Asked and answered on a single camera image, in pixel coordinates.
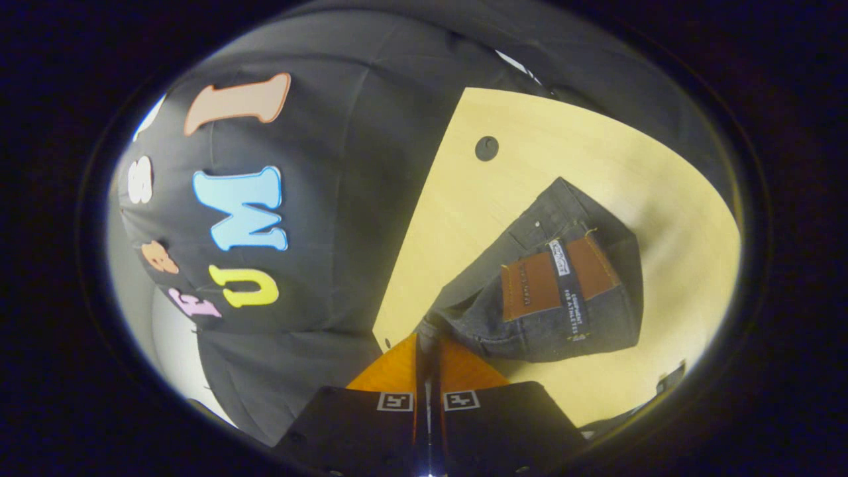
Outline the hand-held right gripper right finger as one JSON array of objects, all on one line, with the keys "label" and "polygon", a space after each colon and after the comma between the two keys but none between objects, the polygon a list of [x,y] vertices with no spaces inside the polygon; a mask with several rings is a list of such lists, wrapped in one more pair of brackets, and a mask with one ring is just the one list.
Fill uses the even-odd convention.
[{"label": "hand-held right gripper right finger", "polygon": [[428,475],[548,476],[587,444],[542,384],[510,384],[451,339],[427,345]]}]

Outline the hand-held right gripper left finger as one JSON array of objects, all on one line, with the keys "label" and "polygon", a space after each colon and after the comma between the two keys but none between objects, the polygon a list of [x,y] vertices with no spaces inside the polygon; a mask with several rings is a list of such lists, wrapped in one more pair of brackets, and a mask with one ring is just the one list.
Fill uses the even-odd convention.
[{"label": "hand-held right gripper left finger", "polygon": [[410,335],[348,386],[323,386],[272,452],[306,476],[414,476],[425,432],[419,347]]}]

